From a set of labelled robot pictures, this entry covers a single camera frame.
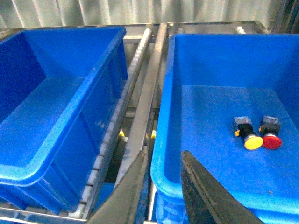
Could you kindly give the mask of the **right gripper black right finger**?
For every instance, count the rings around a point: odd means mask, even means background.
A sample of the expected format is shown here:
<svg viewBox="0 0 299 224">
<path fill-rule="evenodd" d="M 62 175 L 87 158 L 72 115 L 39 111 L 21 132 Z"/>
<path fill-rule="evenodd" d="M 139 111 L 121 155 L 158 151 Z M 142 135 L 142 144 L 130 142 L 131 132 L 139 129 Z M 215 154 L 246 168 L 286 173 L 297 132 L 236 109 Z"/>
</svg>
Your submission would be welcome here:
<svg viewBox="0 0 299 224">
<path fill-rule="evenodd" d="M 261 224 L 188 150 L 181 152 L 181 183 L 191 224 Z"/>
</svg>

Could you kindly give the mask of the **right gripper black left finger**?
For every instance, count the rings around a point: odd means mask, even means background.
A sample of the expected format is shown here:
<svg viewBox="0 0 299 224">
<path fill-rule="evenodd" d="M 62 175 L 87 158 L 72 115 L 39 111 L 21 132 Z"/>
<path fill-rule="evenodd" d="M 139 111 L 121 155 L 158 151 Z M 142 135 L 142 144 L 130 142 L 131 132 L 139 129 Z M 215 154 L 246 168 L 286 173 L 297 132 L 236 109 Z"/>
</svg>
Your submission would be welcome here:
<svg viewBox="0 0 299 224">
<path fill-rule="evenodd" d="M 88 224 L 142 224 L 149 191 L 148 151 L 139 152 L 109 198 Z"/>
</svg>

